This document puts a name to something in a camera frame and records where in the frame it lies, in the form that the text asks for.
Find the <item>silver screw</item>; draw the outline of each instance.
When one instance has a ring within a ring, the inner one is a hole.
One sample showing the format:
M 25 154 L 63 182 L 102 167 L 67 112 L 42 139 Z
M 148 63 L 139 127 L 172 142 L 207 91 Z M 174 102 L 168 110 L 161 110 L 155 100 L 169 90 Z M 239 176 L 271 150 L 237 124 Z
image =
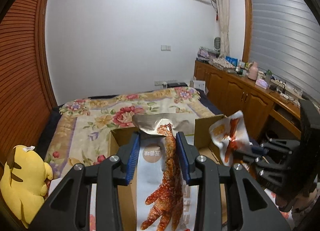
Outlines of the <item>silver screw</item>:
M 233 167 L 236 169 L 236 170 L 242 170 L 242 165 L 240 163 L 236 163 L 235 165 L 233 165 Z
M 203 156 L 203 155 L 199 155 L 197 157 L 197 160 L 200 161 L 200 162 L 205 162 L 207 160 L 207 157 L 206 156 Z
M 82 170 L 83 164 L 77 163 L 76 165 L 73 166 L 73 168 L 74 168 L 75 170 Z
M 119 156 L 117 156 L 117 155 L 112 155 L 109 159 L 110 159 L 110 161 L 112 161 L 112 162 L 116 162 L 116 161 L 119 160 Z

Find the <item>wooden louvered door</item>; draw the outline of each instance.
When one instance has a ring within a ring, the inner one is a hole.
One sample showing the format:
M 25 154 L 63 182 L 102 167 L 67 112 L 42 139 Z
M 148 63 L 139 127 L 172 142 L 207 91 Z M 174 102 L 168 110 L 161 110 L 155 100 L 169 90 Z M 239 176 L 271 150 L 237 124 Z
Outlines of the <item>wooden louvered door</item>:
M 0 165 L 12 147 L 36 145 L 55 103 L 42 6 L 43 0 L 16 0 L 0 23 Z

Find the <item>stuffed animal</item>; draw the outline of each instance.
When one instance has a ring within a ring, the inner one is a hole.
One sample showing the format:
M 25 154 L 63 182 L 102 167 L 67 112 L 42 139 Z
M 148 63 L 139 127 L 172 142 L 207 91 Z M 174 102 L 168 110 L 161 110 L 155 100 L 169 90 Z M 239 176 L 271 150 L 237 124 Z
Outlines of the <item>stuffed animal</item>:
M 26 228 L 44 204 L 47 178 L 53 178 L 50 165 L 31 147 L 18 145 L 12 149 L 4 165 L 0 190 L 12 213 Z

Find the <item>window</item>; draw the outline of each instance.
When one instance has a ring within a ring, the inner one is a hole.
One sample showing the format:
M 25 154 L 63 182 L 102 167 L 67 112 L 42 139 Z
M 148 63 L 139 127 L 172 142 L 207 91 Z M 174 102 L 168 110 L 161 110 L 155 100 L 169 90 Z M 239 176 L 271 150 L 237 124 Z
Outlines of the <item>window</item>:
M 244 60 L 320 101 L 320 26 L 303 0 L 246 0 Z

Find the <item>floral blanket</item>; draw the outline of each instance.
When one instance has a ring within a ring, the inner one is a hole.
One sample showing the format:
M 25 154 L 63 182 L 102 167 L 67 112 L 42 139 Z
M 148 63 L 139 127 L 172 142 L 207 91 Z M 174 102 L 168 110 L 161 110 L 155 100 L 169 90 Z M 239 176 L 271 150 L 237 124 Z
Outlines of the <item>floral blanket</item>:
M 134 114 L 213 113 L 199 101 L 194 88 L 177 87 L 148 93 L 119 95 L 111 99 L 78 99 L 60 108 L 57 125 L 45 161 L 54 178 L 63 177 L 73 165 L 99 164 L 107 156 L 108 135 L 112 129 L 133 127 Z

